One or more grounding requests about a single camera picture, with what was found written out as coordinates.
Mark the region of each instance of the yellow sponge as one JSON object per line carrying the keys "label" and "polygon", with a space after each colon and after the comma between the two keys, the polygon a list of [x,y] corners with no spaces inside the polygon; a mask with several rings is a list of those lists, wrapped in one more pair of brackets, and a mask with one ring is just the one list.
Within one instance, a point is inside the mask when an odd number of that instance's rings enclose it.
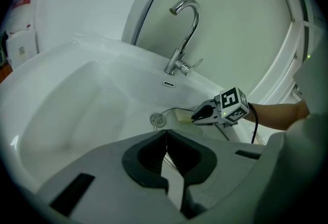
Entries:
{"label": "yellow sponge", "polygon": [[187,111],[187,110],[183,110],[183,109],[174,109],[174,113],[179,122],[192,123],[192,121],[193,121],[191,119],[193,111]]}

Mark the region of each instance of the black cable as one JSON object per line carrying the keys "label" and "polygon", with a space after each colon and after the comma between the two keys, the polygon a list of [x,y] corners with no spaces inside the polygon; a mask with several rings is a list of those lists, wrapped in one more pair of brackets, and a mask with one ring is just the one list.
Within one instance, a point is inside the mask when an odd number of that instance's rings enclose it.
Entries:
{"label": "black cable", "polygon": [[254,129],[254,133],[253,133],[253,137],[252,137],[252,142],[251,142],[253,144],[254,143],[254,140],[255,140],[255,136],[256,136],[257,126],[258,126],[258,116],[257,116],[256,110],[253,107],[253,105],[251,103],[248,103],[248,105],[253,110],[254,115],[255,115],[255,129]]}

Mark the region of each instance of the fiducial marker cube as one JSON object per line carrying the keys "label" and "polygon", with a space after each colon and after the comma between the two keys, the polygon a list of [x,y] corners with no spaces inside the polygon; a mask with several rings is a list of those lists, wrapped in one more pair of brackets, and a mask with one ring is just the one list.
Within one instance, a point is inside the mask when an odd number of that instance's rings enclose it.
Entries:
{"label": "fiducial marker cube", "polygon": [[250,112],[246,96],[238,87],[220,91],[220,103],[221,118],[230,124]]}

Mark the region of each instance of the drain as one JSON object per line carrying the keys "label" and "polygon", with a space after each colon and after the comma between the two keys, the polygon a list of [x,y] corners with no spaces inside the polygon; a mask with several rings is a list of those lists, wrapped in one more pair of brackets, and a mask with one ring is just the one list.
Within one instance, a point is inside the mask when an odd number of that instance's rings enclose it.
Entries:
{"label": "drain", "polygon": [[156,121],[156,124],[154,126],[157,128],[162,128],[166,124],[165,116],[159,113],[152,114],[152,116],[150,117],[150,121],[153,125]]}

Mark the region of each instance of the faucet spout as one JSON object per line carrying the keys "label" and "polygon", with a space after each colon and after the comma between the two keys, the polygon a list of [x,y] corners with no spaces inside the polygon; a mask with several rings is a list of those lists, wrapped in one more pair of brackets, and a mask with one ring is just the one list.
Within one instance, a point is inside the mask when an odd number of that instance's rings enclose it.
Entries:
{"label": "faucet spout", "polygon": [[180,0],[170,8],[170,12],[173,15],[178,15],[179,12],[181,12],[184,8],[188,6],[190,6],[194,11],[194,21],[189,32],[187,33],[186,37],[184,38],[183,42],[181,43],[178,49],[180,52],[183,52],[185,50],[185,47],[187,46],[190,38],[193,36],[193,34],[197,29],[200,20],[200,6],[198,2],[196,2],[195,0]]}
{"label": "faucet spout", "polygon": [[194,21],[193,21],[193,24],[192,24],[189,32],[187,33],[183,42],[181,43],[180,47],[174,50],[174,52],[171,56],[171,59],[169,60],[168,64],[166,65],[166,67],[164,69],[164,71],[170,75],[174,75],[174,70],[176,68],[180,69],[184,75],[187,75],[193,68],[195,68],[201,62],[201,61],[199,61],[196,65],[191,67],[187,63],[185,63],[184,61],[181,60],[183,58],[183,56],[185,55],[185,48],[186,48],[187,44],[189,43],[189,40],[195,33],[197,26],[199,24],[200,7],[199,7],[198,2],[196,2],[195,0],[180,0],[174,6],[172,6],[170,8],[170,12],[173,15],[178,15],[179,12],[181,12],[184,8],[186,8],[188,6],[190,6],[194,11]]}

